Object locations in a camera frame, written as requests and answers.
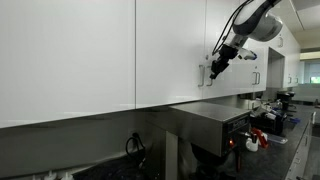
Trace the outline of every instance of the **white cabinet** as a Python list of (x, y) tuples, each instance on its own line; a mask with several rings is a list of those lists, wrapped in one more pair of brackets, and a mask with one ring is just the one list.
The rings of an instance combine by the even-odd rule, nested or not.
[(283, 85), (280, 88), (294, 87), (299, 82), (300, 46), (287, 26), (283, 26), (281, 34), (283, 36), (283, 46), (280, 48), (279, 53), (285, 57), (285, 60)]
[(205, 8), (206, 0), (136, 1), (137, 108), (202, 98)]
[(256, 60), (234, 60), (234, 79), (237, 94), (266, 90), (267, 47), (251, 48), (257, 54)]
[(269, 56), (267, 58), (267, 62), (269, 61), (268, 87), (287, 88), (298, 85), (300, 46), (285, 24), (283, 24), (281, 32), (272, 40), (268, 42), (249, 40), (248, 44), (249, 49), (256, 47), (268, 48), (265, 52), (265, 55)]
[(0, 128), (134, 109), (134, 3), (0, 1)]
[[(211, 55), (212, 50), (217, 43), (225, 24), (233, 11), (240, 5), (239, 0), (207, 0), (206, 9), (206, 37), (205, 53)], [(234, 75), (234, 62), (229, 61), (230, 66), (220, 73), (217, 79), (209, 78), (212, 61), (203, 60), (206, 68), (205, 86), (203, 88), (203, 98), (214, 98), (236, 94), (236, 78)]]

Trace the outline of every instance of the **cabinet door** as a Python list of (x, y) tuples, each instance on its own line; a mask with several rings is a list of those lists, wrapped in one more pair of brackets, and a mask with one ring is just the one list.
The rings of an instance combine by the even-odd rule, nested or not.
[(0, 127), (134, 109), (134, 0), (0, 1)]
[(257, 59), (253, 64), (253, 72), (258, 73), (257, 84), (254, 85), (254, 92), (265, 91), (267, 87), (268, 72), (268, 47), (259, 47), (252, 49), (257, 54)]
[(206, 0), (137, 0), (136, 107), (199, 100)]
[(258, 74), (254, 71), (255, 62), (251, 60), (233, 61), (234, 79), (237, 94), (251, 93), (257, 84)]
[[(233, 11), (240, 5), (239, 0), (207, 0), (206, 9), (206, 37), (205, 51), (207, 55), (211, 55), (225, 24)], [(235, 72), (233, 60), (230, 60), (230, 66), (217, 79), (212, 80), (210, 76), (210, 66), (212, 61), (203, 61), (206, 68), (205, 88), (203, 90), (203, 98), (214, 98), (236, 94)]]

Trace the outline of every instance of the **window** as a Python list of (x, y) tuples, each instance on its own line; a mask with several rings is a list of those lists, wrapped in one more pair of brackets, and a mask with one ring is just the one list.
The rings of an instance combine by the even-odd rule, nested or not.
[(320, 77), (311, 77), (310, 83), (311, 84), (320, 84)]

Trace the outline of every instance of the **black cable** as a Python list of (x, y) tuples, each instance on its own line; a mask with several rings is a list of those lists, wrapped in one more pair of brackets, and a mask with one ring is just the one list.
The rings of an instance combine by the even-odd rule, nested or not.
[[(130, 141), (133, 141), (135, 143), (135, 146), (137, 147), (137, 150), (138, 150), (138, 157), (134, 157), (132, 154), (129, 153), (129, 150), (128, 150), (128, 145), (130, 143)], [(145, 159), (145, 146), (143, 145), (142, 141), (141, 141), (141, 138), (139, 136), (138, 133), (133, 133), (132, 134), (132, 137), (130, 137), (128, 140), (127, 140), (127, 143), (126, 143), (126, 153), (127, 155), (134, 159), (137, 163), (138, 166), (140, 166), (141, 163), (144, 163), (144, 159)]]
[[(218, 41), (217, 41), (214, 49), (213, 49), (213, 51), (212, 51), (212, 56), (215, 55), (215, 54), (218, 52), (218, 50), (221, 48), (221, 46), (223, 45), (223, 43), (225, 42), (225, 40), (228, 38), (228, 36), (229, 36), (229, 34), (230, 34), (230, 31), (231, 31), (231, 28), (233, 27), (234, 22), (235, 22), (235, 20), (237, 19), (237, 17), (238, 17), (238, 15), (239, 15), (239, 13), (241, 12), (241, 10), (242, 10), (246, 5), (250, 4), (250, 3), (253, 2), (253, 1), (254, 1), (254, 0), (247, 0), (247, 1), (245, 1), (244, 3), (242, 3), (242, 4), (232, 13), (232, 15), (231, 15), (230, 18), (228, 19), (226, 25), (224, 26), (223, 31), (222, 31), (222, 33), (221, 33), (221, 35), (220, 35), (220, 37), (219, 37), (219, 39), (218, 39)], [(232, 24), (231, 24), (231, 26), (230, 26), (230, 28), (229, 28), (229, 30), (228, 30), (227, 35), (224, 37), (224, 40), (223, 40), (223, 42), (221, 43), (221, 45), (219, 46), (219, 48), (216, 49), (217, 46), (218, 46), (218, 44), (219, 44), (219, 42), (221, 41), (221, 38), (223, 37), (223, 35), (224, 35), (224, 33), (225, 33), (226, 29), (227, 29), (227, 27), (228, 27), (231, 19), (232, 19), (234, 16), (235, 16), (235, 18), (234, 18), (233, 21), (232, 21)]]
[(143, 149), (146, 149), (146, 147), (144, 147), (144, 145), (143, 145), (143, 143), (142, 143), (142, 141), (141, 141), (141, 138), (140, 138), (140, 136), (139, 136), (138, 133), (133, 133), (132, 136), (135, 137), (135, 138), (137, 138), (137, 139), (139, 140), (139, 142), (140, 142), (140, 144), (141, 144), (141, 146), (142, 146)]
[(228, 30), (227, 35), (223, 38), (223, 41), (222, 41), (222, 43), (220, 44), (220, 46), (218, 47), (218, 49), (216, 49), (216, 50), (214, 49), (214, 51), (212, 52), (212, 55), (216, 54), (216, 53), (219, 51), (219, 49), (223, 46), (224, 42), (226, 41), (226, 39), (228, 38), (228, 36), (229, 36), (229, 34), (230, 34), (230, 32), (231, 32), (231, 29), (232, 29), (232, 27), (233, 27), (233, 24), (234, 24), (236, 18), (238, 17), (238, 15), (239, 15), (239, 13), (241, 12), (241, 10), (243, 9), (243, 7), (240, 7), (240, 9), (238, 10), (237, 15), (235, 16), (235, 18), (234, 18), (233, 21), (232, 21), (232, 25), (229, 27), (229, 30)]
[(129, 153), (128, 146), (129, 146), (130, 141), (135, 142), (136, 146), (138, 145), (137, 139), (135, 139), (134, 137), (129, 138), (126, 142), (126, 153), (130, 158), (134, 159), (139, 164), (139, 160), (137, 158), (135, 158), (132, 154)]

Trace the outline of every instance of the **robotic arm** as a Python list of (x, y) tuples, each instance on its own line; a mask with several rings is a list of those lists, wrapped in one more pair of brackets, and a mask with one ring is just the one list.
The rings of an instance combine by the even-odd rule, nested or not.
[(220, 57), (212, 62), (211, 79), (216, 79), (219, 73), (229, 66), (229, 60), (237, 55), (240, 59), (255, 60), (257, 55), (243, 47), (248, 38), (266, 42), (273, 39), (282, 29), (278, 17), (267, 14), (281, 0), (254, 0), (245, 5), (234, 19), (233, 31), (235, 36), (222, 45)]

